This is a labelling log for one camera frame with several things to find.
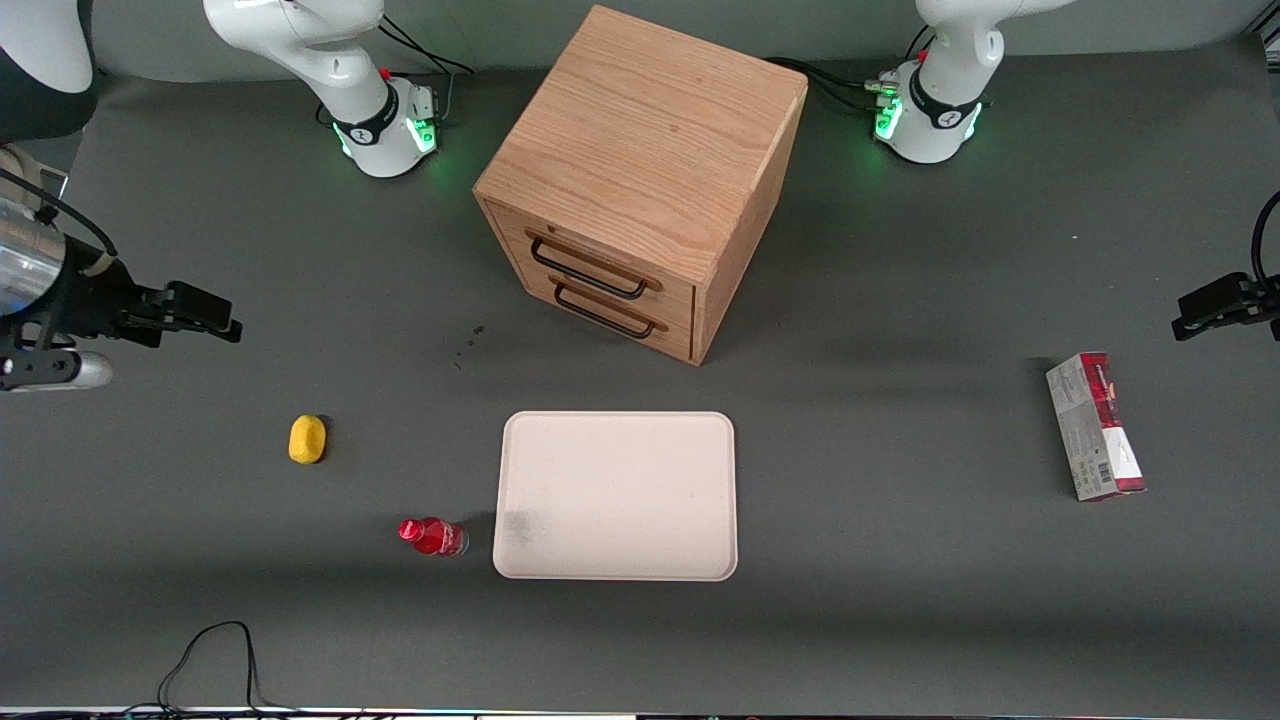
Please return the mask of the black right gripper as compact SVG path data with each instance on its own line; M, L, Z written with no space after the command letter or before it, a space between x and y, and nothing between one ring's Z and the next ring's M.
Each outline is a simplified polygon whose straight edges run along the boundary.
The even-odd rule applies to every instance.
M81 340L125 340L156 348L164 332L207 334L228 343L242 340L243 325L232 318L232 302L186 282L169 282L163 307L154 291L132 281L124 266L106 255L105 272L88 275L95 259L70 255L42 296L42 347L72 348Z

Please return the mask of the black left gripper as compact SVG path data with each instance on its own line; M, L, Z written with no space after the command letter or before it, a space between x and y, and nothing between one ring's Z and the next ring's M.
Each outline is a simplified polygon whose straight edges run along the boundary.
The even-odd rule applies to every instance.
M1226 325L1266 324L1280 341L1279 295L1270 278L1257 281L1243 272L1228 273L1178 300L1180 314L1172 320L1178 342Z

